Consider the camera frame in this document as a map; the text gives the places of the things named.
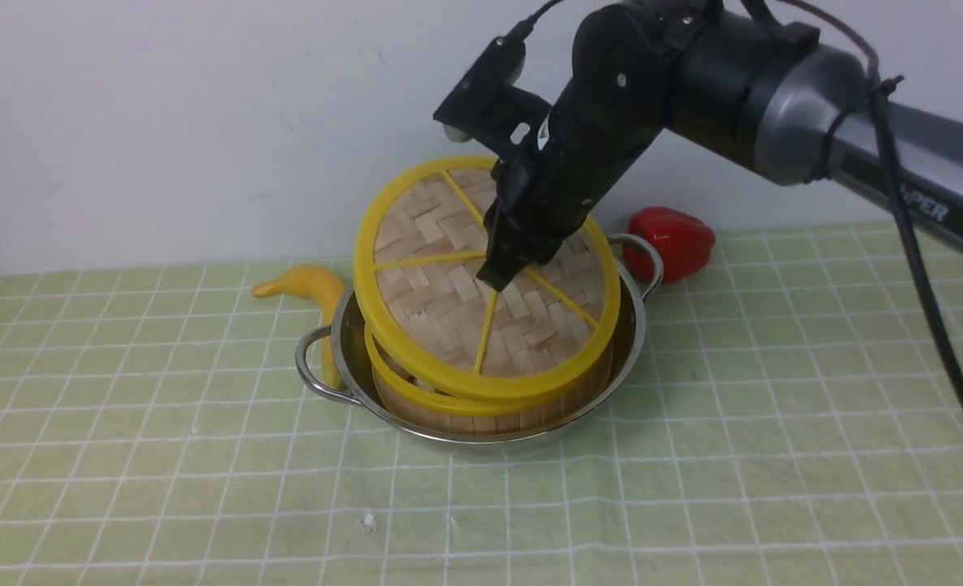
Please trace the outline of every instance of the yellow plastic ring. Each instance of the yellow plastic ring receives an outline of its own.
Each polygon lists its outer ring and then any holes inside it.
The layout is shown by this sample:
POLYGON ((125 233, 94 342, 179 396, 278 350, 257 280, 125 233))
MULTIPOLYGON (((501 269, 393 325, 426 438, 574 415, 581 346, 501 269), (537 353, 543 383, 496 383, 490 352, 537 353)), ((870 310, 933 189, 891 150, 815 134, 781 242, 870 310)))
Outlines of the yellow plastic ring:
POLYGON ((369 353, 370 363, 372 363, 377 374, 395 393, 417 405, 421 405, 421 407, 432 409, 432 411, 462 417, 497 417, 538 407, 538 405, 547 401, 545 397, 540 397, 538 400, 532 398, 532 400, 478 401, 469 400, 469 398, 440 396, 440 394, 421 389, 406 381, 405 378, 401 378, 383 359, 383 356, 380 356, 380 349, 377 348, 376 339, 373 337, 373 331, 369 326, 366 326, 366 352, 369 353))
MULTIPOLYGON (((535 400, 543 403, 553 396, 566 391, 572 383, 586 374, 597 363, 615 333, 615 323, 619 316, 619 275, 615 271, 615 255, 611 245, 592 217, 586 219, 583 230, 593 241, 597 260, 601 265, 604 279, 604 308, 600 319, 593 326, 593 336, 571 360, 551 370, 518 378, 494 378, 476 372, 466 372, 452 367, 420 348, 399 326, 387 305, 383 302, 380 285, 376 278, 377 265, 374 262, 376 234, 383 218, 393 203, 411 186, 434 174, 448 177, 449 169, 475 168, 491 170, 496 160, 487 156, 451 157, 451 159, 432 160, 420 164, 403 173, 381 190, 379 196, 366 211, 362 226, 355 243, 354 288, 359 308, 366 323, 372 329, 376 341, 385 352, 408 372, 435 389, 467 400, 477 400, 482 404, 492 401, 535 400)), ((476 218, 480 212, 473 208, 476 218)), ((533 269, 526 269, 529 277, 537 282, 545 280, 533 269)), ((547 290, 566 300, 560 290, 546 286, 547 290)))

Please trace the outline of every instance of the bamboo steamer lid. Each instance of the bamboo steamer lid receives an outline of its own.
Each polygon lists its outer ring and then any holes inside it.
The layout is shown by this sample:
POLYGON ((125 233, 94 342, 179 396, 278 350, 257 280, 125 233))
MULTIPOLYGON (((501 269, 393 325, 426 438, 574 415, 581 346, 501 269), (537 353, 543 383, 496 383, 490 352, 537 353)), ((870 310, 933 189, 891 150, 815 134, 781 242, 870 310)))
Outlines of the bamboo steamer lid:
POLYGON ((474 278, 495 201, 491 157, 433 160, 382 190, 355 245, 355 294, 393 362, 447 396, 538 401, 567 392, 604 356, 619 275, 588 219, 543 267, 496 294, 474 278))

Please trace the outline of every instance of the red bell pepper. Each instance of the red bell pepper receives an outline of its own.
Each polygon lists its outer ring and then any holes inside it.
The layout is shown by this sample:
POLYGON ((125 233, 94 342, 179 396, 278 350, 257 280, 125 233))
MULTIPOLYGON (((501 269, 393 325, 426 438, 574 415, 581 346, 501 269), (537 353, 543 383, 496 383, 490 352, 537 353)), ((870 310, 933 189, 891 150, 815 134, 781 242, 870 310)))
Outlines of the red bell pepper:
MULTIPOLYGON (((663 257, 666 277, 663 282, 680 281, 702 270, 709 263, 716 233, 698 218, 670 208, 644 208, 629 222, 629 233, 644 238, 663 257)), ((655 267, 648 255, 626 246, 623 260, 638 282, 651 282, 655 267)))

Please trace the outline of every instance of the stainless steel pot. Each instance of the stainless steel pot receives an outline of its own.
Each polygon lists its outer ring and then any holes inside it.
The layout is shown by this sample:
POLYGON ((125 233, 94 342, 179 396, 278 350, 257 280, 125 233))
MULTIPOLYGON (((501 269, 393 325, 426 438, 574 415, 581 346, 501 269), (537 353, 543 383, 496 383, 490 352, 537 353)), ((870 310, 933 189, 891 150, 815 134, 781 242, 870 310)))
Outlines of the stainless steel pot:
POLYGON ((313 390, 318 396, 328 400, 339 401, 348 405, 359 405, 373 412, 380 419, 391 424, 401 431, 411 434, 418 438, 423 438, 431 442, 448 445, 450 448, 462 450, 481 450, 481 452, 491 452, 492 448, 504 450, 512 448, 515 452, 519 449, 536 449, 548 445, 548 442, 555 441, 560 433, 567 429, 571 423, 578 422, 583 415, 588 414, 607 401, 611 393, 622 385, 624 379, 629 374, 633 364, 637 363, 640 356, 641 346, 644 344, 645 322, 647 320, 644 303, 648 297, 659 289, 663 282, 663 260, 659 253, 643 238, 633 236, 633 234, 614 234, 608 237, 610 244, 634 245, 644 250, 655 267, 655 278, 652 283, 646 286, 644 292, 637 289, 637 284, 630 277, 629 272, 619 263, 619 279, 622 287, 622 304, 619 307, 619 321, 615 324, 615 333, 611 337, 611 382, 603 392, 593 398, 587 405, 577 409, 574 413, 563 416, 548 422, 543 426, 533 427, 525 431, 515 431, 514 433, 495 434, 495 435, 466 435, 449 434, 443 431, 433 431, 425 427, 415 426, 406 422, 404 419, 388 412, 380 403, 380 398, 373 383, 373 367, 370 364, 369 353, 366 352, 365 345, 365 319, 362 318, 361 310, 355 301, 354 290, 348 289, 344 293, 343 299, 337 305, 336 313, 333 316, 333 323, 336 326, 321 326, 318 329, 306 334, 298 345, 296 345, 296 371, 303 379, 308 389, 313 390), (307 349, 311 344, 329 338, 332 344, 333 361, 347 390, 333 389, 318 379, 317 375, 311 371, 307 364, 307 349))

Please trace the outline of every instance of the toy banana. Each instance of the toy banana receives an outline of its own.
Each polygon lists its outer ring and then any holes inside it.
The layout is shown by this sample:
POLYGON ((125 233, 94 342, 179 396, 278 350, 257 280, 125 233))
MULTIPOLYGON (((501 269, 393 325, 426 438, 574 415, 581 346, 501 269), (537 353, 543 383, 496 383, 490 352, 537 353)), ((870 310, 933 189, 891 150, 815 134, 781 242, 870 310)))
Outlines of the toy banana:
MULTIPOLYGON (((344 295, 344 281, 328 268, 300 265, 287 270, 275 281, 262 282, 253 288, 253 296, 259 300, 279 293, 314 301, 322 311, 322 324, 328 324, 333 322, 336 305, 344 295)), ((336 370, 333 349, 329 344, 322 345, 322 377, 325 383, 334 389, 344 386, 344 381, 336 370)))

